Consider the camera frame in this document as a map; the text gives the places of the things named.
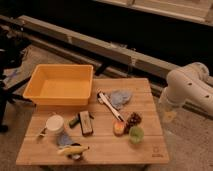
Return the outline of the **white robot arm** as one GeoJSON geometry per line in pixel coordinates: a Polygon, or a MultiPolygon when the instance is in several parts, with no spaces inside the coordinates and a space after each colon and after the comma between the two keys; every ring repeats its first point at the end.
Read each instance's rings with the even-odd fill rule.
{"type": "Polygon", "coordinates": [[[200,62],[171,70],[166,76],[167,86],[159,103],[166,111],[172,111],[191,100],[213,115],[213,88],[207,84],[209,77],[209,69],[200,62]]]}

